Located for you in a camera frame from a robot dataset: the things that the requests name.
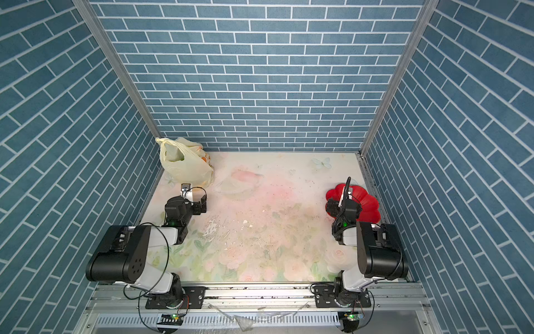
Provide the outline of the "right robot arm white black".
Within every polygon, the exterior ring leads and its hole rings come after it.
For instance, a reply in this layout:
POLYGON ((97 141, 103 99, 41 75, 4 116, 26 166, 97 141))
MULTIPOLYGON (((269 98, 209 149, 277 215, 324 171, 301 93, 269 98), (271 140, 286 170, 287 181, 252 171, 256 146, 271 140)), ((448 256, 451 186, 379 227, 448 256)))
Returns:
POLYGON ((409 264, 395 225, 360 221, 362 206, 351 199, 331 198, 325 209, 335 219, 332 236, 338 244, 357 249, 357 266, 340 271, 335 279, 337 296, 364 292, 379 281, 407 277, 409 264))

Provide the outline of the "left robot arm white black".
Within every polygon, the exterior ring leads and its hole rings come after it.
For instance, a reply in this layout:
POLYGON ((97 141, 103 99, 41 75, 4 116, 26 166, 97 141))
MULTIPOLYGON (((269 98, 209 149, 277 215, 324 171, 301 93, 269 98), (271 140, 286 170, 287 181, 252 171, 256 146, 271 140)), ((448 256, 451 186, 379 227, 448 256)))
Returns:
POLYGON ((207 196, 193 202, 187 196, 175 196, 165 204, 164 224, 140 224, 136 227, 112 225, 104 234, 86 266, 86 278, 99 283, 125 283, 149 294, 181 300, 184 290, 179 276, 147 264, 149 249, 160 246, 169 251, 182 244, 192 216, 207 211, 207 196))

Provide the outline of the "yellowish plastic fruit-print bag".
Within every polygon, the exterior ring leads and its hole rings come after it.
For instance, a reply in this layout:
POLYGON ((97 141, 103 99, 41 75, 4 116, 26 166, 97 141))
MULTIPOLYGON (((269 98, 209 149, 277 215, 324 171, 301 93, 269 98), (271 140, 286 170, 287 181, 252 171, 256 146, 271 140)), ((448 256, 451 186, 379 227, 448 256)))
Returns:
POLYGON ((175 182, 201 187, 213 182, 214 168, 202 144, 185 138, 157 138, 155 141, 159 145, 161 165, 175 182))

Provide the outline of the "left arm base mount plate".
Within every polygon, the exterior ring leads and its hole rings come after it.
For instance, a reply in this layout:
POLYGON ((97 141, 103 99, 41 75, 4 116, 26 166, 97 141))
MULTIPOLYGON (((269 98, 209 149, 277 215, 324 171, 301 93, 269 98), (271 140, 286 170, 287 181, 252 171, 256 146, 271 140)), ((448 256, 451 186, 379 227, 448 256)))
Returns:
POLYGON ((201 309, 207 288, 205 286, 185 286, 179 292, 149 294, 145 308, 148 310, 201 309))

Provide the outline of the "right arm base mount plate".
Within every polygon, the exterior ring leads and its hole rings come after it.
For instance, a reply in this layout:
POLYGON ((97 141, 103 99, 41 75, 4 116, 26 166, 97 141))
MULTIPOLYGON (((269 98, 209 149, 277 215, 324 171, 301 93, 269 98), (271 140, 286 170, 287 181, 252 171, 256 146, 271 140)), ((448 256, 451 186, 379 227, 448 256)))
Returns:
POLYGON ((371 299, 366 292, 350 292, 330 283, 313 283, 310 292, 317 308, 370 308, 371 299))

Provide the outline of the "red flower-shaped plastic plate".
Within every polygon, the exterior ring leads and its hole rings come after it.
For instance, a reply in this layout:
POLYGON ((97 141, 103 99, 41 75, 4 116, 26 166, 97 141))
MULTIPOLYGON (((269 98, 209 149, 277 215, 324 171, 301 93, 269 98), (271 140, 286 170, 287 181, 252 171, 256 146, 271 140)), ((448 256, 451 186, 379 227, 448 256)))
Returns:
MULTIPOLYGON (((338 184, 334 189, 328 190, 325 199, 328 201, 329 198, 333 198, 334 200, 340 201, 344 187, 344 184, 338 184)), ((379 213, 380 204, 378 200, 361 186, 351 185, 349 192, 350 199, 359 202, 362 206, 362 212, 357 221, 378 224, 381 220, 381 215, 379 213)))

